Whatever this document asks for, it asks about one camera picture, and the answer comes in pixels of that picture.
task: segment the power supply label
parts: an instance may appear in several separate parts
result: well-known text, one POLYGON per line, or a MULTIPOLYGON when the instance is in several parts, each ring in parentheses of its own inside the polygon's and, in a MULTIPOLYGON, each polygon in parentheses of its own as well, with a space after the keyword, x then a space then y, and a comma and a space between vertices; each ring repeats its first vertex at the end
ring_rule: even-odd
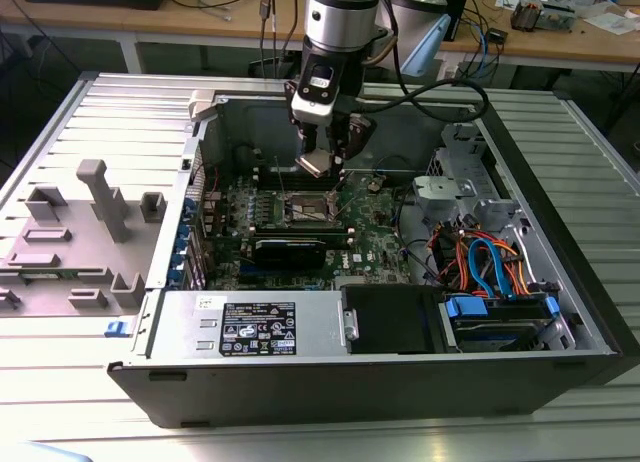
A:
POLYGON ((296 355, 296 304, 224 304, 220 354, 296 355))

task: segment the motherboard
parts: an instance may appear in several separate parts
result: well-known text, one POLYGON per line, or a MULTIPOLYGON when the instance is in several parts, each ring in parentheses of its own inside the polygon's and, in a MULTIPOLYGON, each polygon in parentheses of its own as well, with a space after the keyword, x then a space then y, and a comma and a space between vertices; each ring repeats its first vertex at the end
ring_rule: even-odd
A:
POLYGON ((209 289, 335 290, 409 282, 394 229, 401 191, 385 188, 373 173, 350 173, 328 190, 309 190, 313 184, 301 186, 280 174, 276 180, 256 184, 240 177, 208 196, 209 289))

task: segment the aluminum extrusion table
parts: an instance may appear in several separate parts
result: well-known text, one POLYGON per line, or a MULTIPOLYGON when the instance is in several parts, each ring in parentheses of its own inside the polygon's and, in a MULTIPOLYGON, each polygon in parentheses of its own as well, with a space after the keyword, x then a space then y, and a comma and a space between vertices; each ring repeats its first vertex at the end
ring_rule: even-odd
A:
MULTIPOLYGON (((190 135, 187 104, 192 90, 228 83, 115 74, 79 81, 0 191, 0 256, 6 255, 29 216, 23 203, 29 186, 55 183, 63 195, 89 197, 74 177, 83 157, 104 158, 107 180, 121 187, 125 199, 138 200, 150 187, 170 196, 190 135)), ((273 90, 281 90, 277 82, 245 83, 277 84, 273 90)), ((443 89, 438 95, 455 90, 461 89, 443 89)), ((640 182, 574 103, 546 92, 493 90, 489 95, 628 325, 640 336, 640 182)), ((572 390, 531 416, 161 429, 105 372, 103 364, 131 344, 131 339, 103 337, 112 319, 0 318, 4 437, 50 443, 96 462, 640 458, 640 369, 604 387, 572 390)))

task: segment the metal bracket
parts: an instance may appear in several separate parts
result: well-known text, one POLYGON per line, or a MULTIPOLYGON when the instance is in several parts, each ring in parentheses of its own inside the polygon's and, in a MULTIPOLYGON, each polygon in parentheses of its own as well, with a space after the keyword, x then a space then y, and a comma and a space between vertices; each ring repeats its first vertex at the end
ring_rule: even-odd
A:
POLYGON ((518 208, 520 204, 513 200, 482 199, 476 202, 473 215, 483 230, 500 232, 511 221, 518 208))
POLYGON ((413 180, 418 205, 427 225, 455 220, 460 215, 458 200, 475 197, 477 192, 469 179, 421 176, 413 180))
POLYGON ((358 316, 355 309, 346 309, 342 312, 344 321, 344 336, 347 340, 358 340, 360 333, 358 332, 358 316))
POLYGON ((576 339, 573 337, 567 321, 558 315, 539 335, 540 342, 549 346, 550 350, 575 350, 576 339))

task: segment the blue latch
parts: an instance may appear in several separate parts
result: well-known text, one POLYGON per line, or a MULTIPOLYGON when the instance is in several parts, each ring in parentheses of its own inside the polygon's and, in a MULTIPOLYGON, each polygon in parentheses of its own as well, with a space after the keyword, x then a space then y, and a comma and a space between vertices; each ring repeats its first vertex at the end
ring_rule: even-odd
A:
POLYGON ((173 280, 175 282, 180 282, 182 280, 182 271, 169 269, 169 271, 167 272, 167 279, 173 280))
POLYGON ((183 225, 183 224, 178 225, 178 235, 180 237, 188 237, 190 231, 191 230, 187 225, 183 225))
POLYGON ((187 241, 184 239, 177 238, 173 246, 175 247, 176 250, 184 250, 187 248, 187 241))
POLYGON ((193 201, 193 199, 187 197, 184 199, 184 208, 190 211, 194 211, 196 210, 196 203, 193 201))
POLYGON ((447 300, 445 305, 449 317, 458 317, 460 315, 489 315, 482 297, 452 297, 447 300))
POLYGON ((107 325, 107 330, 104 331, 105 337, 129 337, 128 333, 129 324, 127 322, 123 322, 122 320, 114 320, 113 322, 109 322, 107 325))
POLYGON ((549 308, 549 312, 551 312, 551 315, 553 315, 554 317, 556 315, 560 315, 560 306, 558 305, 558 301, 555 297, 549 296, 544 301, 547 303, 547 307, 549 308))
POLYGON ((184 262, 184 255, 182 254, 171 254, 171 266, 175 267, 184 262))

